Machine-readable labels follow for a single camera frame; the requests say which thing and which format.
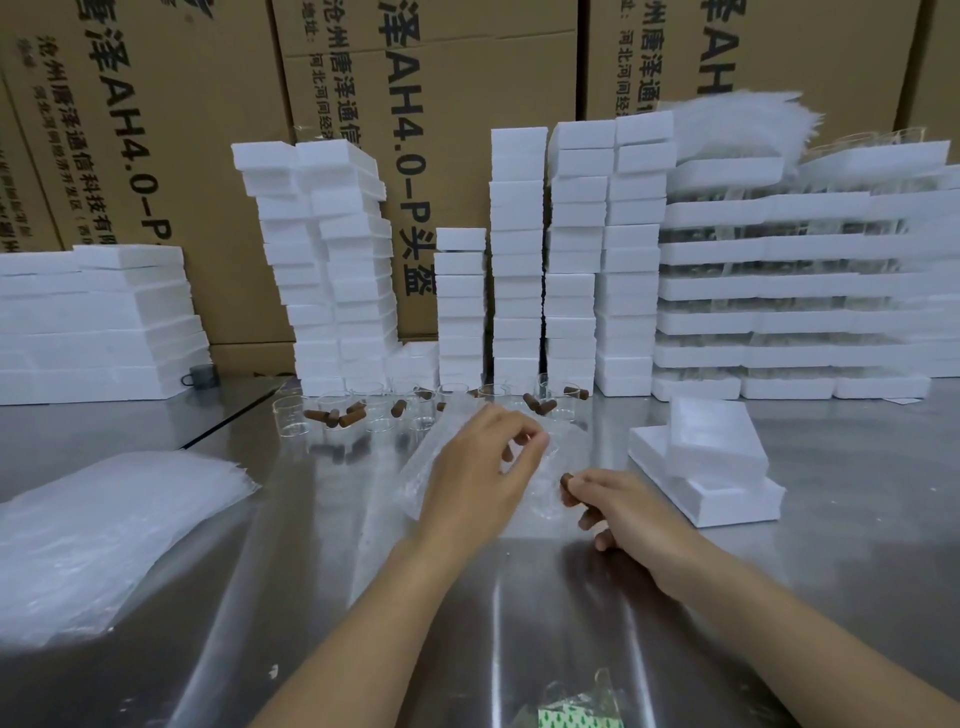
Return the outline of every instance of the cardboard wall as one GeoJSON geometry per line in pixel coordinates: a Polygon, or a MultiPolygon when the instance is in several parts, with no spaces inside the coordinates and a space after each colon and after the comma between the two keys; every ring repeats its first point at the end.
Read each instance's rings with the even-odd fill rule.
{"type": "Polygon", "coordinates": [[[592,0],[587,118],[731,90],[799,90],[814,144],[894,128],[920,0],[592,0]]]}
{"type": "Polygon", "coordinates": [[[924,0],[902,97],[903,127],[926,127],[926,138],[953,139],[950,161],[960,162],[960,3],[924,0]]]}
{"type": "Polygon", "coordinates": [[[0,75],[0,253],[58,250],[57,228],[0,75]]]}
{"type": "Polygon", "coordinates": [[[348,138],[387,184],[404,339],[436,336],[434,230],[489,226],[490,129],[576,111],[576,0],[414,7],[274,2],[297,139],[348,138]]]}
{"type": "Polygon", "coordinates": [[[183,247],[213,344],[291,341],[230,143],[290,140],[266,0],[0,4],[0,65],[65,247],[183,247]]]}

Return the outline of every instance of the metal table surface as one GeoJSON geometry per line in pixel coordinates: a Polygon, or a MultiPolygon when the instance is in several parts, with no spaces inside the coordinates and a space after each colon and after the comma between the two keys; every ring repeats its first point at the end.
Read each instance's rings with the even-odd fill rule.
{"type": "Polygon", "coordinates": [[[0,407],[0,502],[120,452],[182,448],[282,383],[258,376],[169,400],[0,407]]]}
{"type": "MultiPolygon", "coordinates": [[[[707,531],[866,643],[960,698],[960,380],[924,402],[754,401],[788,488],[779,522],[707,531]]],[[[596,465],[627,465],[650,399],[589,404],[596,465]]],[[[14,726],[243,726],[343,617],[410,521],[394,430],[343,448],[284,442],[267,402],[194,451],[264,487],[166,554],[102,640],[0,659],[14,726]]],[[[501,539],[454,585],[399,725],[509,726],[560,681],[607,667],[628,726],[790,725],[758,678],[623,554],[501,539]]]]}

